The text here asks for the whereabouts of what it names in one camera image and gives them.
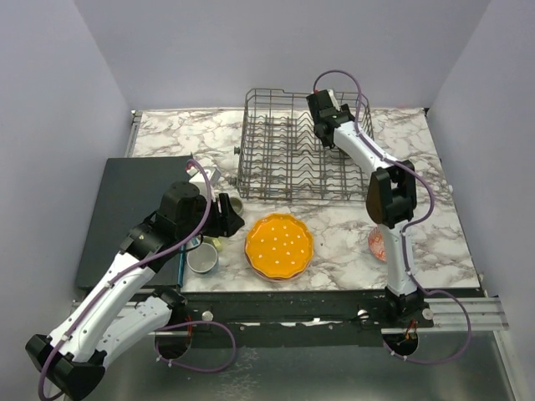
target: black panel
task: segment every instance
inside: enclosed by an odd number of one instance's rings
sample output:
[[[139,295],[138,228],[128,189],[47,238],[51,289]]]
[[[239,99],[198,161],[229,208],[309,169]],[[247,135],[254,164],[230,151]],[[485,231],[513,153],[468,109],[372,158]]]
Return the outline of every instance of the black panel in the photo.
[[[161,197],[177,180],[189,180],[189,156],[108,159],[94,205],[76,287],[91,290],[110,266],[129,230],[158,209]],[[147,284],[175,286],[175,256]]]

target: metal wire rack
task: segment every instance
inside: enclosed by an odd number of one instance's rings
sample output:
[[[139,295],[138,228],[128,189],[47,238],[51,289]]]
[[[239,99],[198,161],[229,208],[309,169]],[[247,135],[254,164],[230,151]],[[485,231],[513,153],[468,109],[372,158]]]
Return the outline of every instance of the metal wire rack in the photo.
[[[242,198],[278,201],[363,201],[368,178],[344,152],[325,149],[313,133],[309,94],[251,89],[245,98],[237,178]],[[357,94],[337,93],[352,106]],[[368,100],[359,117],[373,138]]]

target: orange dish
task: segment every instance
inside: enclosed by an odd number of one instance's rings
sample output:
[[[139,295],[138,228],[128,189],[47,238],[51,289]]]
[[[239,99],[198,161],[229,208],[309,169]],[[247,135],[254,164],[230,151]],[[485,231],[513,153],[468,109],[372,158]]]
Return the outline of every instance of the orange dish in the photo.
[[[247,233],[245,254],[251,267],[268,279],[289,279],[304,272],[313,256],[307,226],[292,215],[272,214]]]

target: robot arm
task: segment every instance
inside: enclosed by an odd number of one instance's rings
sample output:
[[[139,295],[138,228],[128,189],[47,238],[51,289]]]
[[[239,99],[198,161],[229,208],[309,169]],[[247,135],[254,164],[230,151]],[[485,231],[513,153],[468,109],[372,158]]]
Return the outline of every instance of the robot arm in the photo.
[[[405,171],[387,163],[396,160],[382,150],[371,138],[357,132],[354,116],[349,106],[339,106],[332,90],[322,90],[307,97],[313,117],[314,133],[325,147],[340,148],[369,177],[366,209],[371,219],[379,226],[388,264],[386,297],[389,314],[396,319],[421,307],[423,294],[405,271],[401,230],[410,221],[416,207],[415,178]],[[414,170],[407,160],[402,162]],[[412,247],[407,241],[407,257],[412,264]]]
[[[72,400],[85,398],[126,349],[180,314],[183,298],[169,288],[156,290],[133,312],[114,322],[123,306],[178,250],[146,264],[140,261],[172,248],[200,225],[208,191],[204,185],[201,193],[202,185],[198,176],[190,182],[173,183],[160,208],[130,230],[110,268],[76,311],[48,336],[36,334],[28,341],[26,350],[36,368],[42,371],[47,363],[46,377]],[[228,195],[220,194],[199,232],[232,236],[244,224]]]

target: gray wall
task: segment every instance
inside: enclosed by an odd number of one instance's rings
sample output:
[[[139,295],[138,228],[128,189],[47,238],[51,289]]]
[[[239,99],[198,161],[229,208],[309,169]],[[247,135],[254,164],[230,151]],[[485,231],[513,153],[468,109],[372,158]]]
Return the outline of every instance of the gray wall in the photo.
[[[0,13],[0,399],[37,398],[24,352],[66,316],[108,156],[131,114],[69,0]]]
[[[159,109],[309,91],[332,68],[374,105],[428,106],[489,0],[75,2],[132,107]]]
[[[533,0],[493,0],[429,123],[476,268],[502,298],[535,394],[533,21]]]

